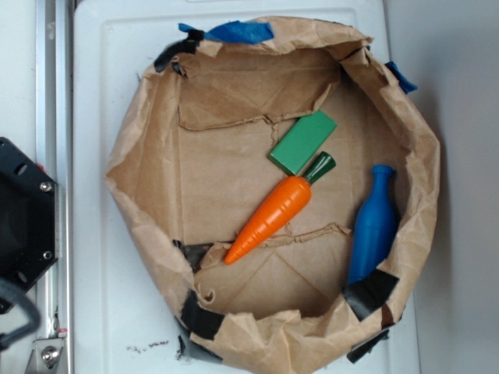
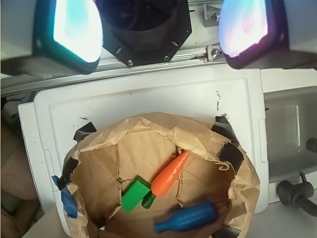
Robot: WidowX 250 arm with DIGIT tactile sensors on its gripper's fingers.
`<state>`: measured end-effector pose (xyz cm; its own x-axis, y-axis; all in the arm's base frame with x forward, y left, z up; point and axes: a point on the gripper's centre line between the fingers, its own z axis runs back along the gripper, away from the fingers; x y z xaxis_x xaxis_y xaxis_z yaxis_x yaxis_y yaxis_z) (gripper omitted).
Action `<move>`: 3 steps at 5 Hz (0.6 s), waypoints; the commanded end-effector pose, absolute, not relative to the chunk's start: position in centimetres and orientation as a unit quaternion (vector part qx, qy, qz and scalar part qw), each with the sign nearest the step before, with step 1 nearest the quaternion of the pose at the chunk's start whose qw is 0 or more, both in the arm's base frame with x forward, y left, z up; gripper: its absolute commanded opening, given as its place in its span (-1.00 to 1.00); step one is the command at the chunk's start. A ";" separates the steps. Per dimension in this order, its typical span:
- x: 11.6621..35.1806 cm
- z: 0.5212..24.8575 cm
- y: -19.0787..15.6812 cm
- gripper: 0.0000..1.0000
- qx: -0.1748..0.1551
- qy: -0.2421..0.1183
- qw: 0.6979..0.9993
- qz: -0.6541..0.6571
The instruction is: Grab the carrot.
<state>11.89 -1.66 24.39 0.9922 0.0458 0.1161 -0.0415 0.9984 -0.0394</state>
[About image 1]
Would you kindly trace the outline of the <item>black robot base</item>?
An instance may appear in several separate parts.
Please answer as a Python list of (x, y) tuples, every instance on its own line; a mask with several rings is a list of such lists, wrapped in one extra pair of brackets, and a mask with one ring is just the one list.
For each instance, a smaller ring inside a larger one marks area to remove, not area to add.
[(28, 292), (57, 261), (57, 183), (1, 138), (1, 277)]

